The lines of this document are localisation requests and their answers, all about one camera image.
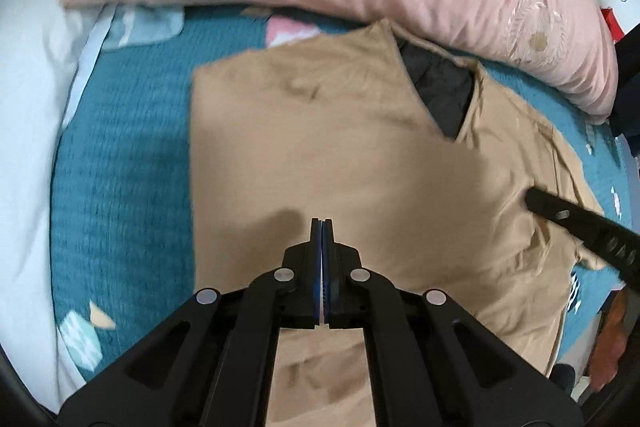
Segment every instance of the red object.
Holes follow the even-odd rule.
[[[609,31],[611,33],[611,36],[613,37],[613,41],[618,42],[622,40],[622,37],[625,36],[625,33],[622,31],[622,28],[618,24],[618,21],[616,20],[616,16],[613,15],[613,9],[603,8],[602,16],[604,17],[604,20],[607,23],[607,26],[609,27]]]

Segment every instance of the beige t-shirt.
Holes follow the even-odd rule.
[[[456,61],[475,73],[472,103],[459,143],[445,139],[394,32],[445,54],[382,21],[195,72],[196,287],[247,286],[308,241],[313,217],[330,218],[363,266],[416,293],[444,289],[548,373],[581,257],[564,230],[526,211],[522,195],[536,182],[599,210],[580,162],[540,113],[470,58]],[[373,425],[361,332],[283,331],[268,418]]]

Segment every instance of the mattress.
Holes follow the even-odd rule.
[[[87,380],[193,292],[191,73],[278,38],[270,35],[267,18],[244,9],[187,9],[179,36],[103,51],[62,135],[51,195],[54,309],[66,347]],[[281,13],[306,23],[302,31],[308,34],[314,28],[332,33],[356,27],[298,10]],[[583,161],[607,217],[630,227],[622,146],[608,126],[585,124],[557,91],[529,75],[484,64],[558,127]],[[575,275],[579,285],[561,352],[575,342],[618,282],[612,269],[576,267]]]

